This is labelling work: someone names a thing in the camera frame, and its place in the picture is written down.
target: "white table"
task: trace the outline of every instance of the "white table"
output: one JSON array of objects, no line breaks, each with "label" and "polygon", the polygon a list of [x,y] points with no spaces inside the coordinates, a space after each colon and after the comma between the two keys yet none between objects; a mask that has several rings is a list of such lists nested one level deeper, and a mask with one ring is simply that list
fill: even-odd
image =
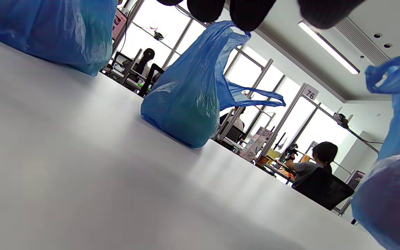
[{"label": "white table", "polygon": [[0,250],[382,249],[214,141],[168,138],[141,100],[0,44]]}]

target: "poster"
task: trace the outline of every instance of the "poster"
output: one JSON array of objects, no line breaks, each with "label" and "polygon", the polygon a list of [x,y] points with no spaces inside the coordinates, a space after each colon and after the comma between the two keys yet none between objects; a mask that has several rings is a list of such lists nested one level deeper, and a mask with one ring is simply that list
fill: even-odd
[{"label": "poster", "polygon": [[114,18],[114,26],[112,27],[112,39],[115,40],[121,29],[126,25],[127,18],[126,16],[119,10],[116,10],[115,18]]}]

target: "ceiling light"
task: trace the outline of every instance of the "ceiling light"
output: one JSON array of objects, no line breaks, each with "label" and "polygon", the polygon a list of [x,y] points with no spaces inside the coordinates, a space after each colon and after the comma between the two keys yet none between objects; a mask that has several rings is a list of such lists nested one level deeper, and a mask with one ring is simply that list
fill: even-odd
[{"label": "ceiling light", "polygon": [[322,35],[313,30],[304,21],[299,22],[299,27],[302,28],[309,36],[311,36],[320,46],[322,46],[330,55],[332,55],[343,67],[348,69],[351,74],[359,74],[360,70],[356,68],[347,58],[345,58],[333,45],[331,45]]}]

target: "black object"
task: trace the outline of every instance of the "black object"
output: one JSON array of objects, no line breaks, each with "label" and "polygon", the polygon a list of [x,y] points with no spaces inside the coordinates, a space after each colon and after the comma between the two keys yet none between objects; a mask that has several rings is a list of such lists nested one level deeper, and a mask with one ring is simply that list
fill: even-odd
[{"label": "black object", "polygon": [[160,32],[154,31],[154,39],[157,41],[163,40],[163,35]]},{"label": "black object", "polygon": [[298,148],[299,146],[295,143],[291,144],[289,147],[287,147],[285,149],[285,152],[281,155],[281,157],[279,158],[279,160],[281,162],[285,162],[287,160],[294,160],[296,155],[298,154]]},{"label": "black object", "polygon": [[345,182],[323,168],[316,168],[301,183],[293,185],[293,188],[328,210],[332,210],[354,193]]},{"label": "black object", "polygon": [[[182,0],[157,0],[168,6]],[[190,13],[199,21],[216,21],[222,13],[225,0],[187,0]],[[331,28],[346,18],[364,0],[298,0],[300,13],[317,28]],[[276,0],[230,0],[232,21],[243,31],[255,30],[265,19]]]},{"label": "black object", "polygon": [[[229,122],[226,122],[225,125],[222,126],[222,129],[224,129],[228,125],[228,123]],[[226,134],[226,137],[229,140],[231,140],[235,143],[238,143],[243,138],[243,135],[245,135],[245,133],[242,130],[238,129],[235,126],[232,126],[231,129],[229,130],[229,132]],[[225,148],[229,149],[230,151],[234,150],[234,146],[227,144],[225,141],[221,141],[220,145],[224,146]]]},{"label": "black object", "polygon": [[160,74],[163,74],[165,71],[160,68],[158,65],[153,63],[151,65],[151,69],[149,70],[149,74],[146,76],[146,81],[144,81],[143,87],[141,87],[140,91],[138,92],[138,95],[143,97],[146,95],[146,92],[148,91],[148,87],[152,84],[152,77],[154,76],[154,72],[158,71]]},{"label": "black object", "polygon": [[344,128],[348,129],[348,120],[343,114],[334,113],[334,118],[339,121],[339,125]]},{"label": "black object", "polygon": [[300,14],[314,27],[331,28],[365,0],[298,0]]}]

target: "person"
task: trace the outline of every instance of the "person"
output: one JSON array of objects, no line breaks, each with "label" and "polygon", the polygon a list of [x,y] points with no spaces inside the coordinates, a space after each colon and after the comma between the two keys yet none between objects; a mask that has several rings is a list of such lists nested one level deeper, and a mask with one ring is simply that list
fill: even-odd
[{"label": "person", "polygon": [[316,168],[323,168],[328,173],[332,173],[330,163],[334,161],[334,158],[338,153],[337,147],[338,146],[328,141],[316,145],[312,149],[312,155],[316,163],[309,161],[293,163],[294,155],[292,155],[292,159],[287,160],[285,165],[297,173],[293,187],[305,180],[306,177],[310,176]]},{"label": "person", "polygon": [[[132,68],[133,70],[137,71],[138,74],[141,74],[144,77],[147,77],[149,74],[149,71],[151,68],[148,66],[148,62],[154,59],[155,56],[155,51],[151,48],[147,48],[143,51],[143,55],[141,56],[141,59],[138,63],[134,65]],[[129,60],[125,60],[123,62],[123,67],[126,69],[130,65]],[[136,76],[136,74],[131,73],[129,75],[129,79],[132,81],[138,82],[139,78]]]},{"label": "person", "polygon": [[[237,112],[237,108],[238,107],[234,107],[234,114]],[[245,112],[246,107],[243,108],[242,112],[240,113],[239,117],[237,117],[237,120],[235,120],[234,122],[234,126],[238,129],[240,129],[241,131],[243,131],[243,128],[245,127],[245,124],[242,122],[242,120],[240,120],[240,116]],[[226,119],[227,114],[224,114],[220,117],[220,124],[223,123],[223,121]]]}]

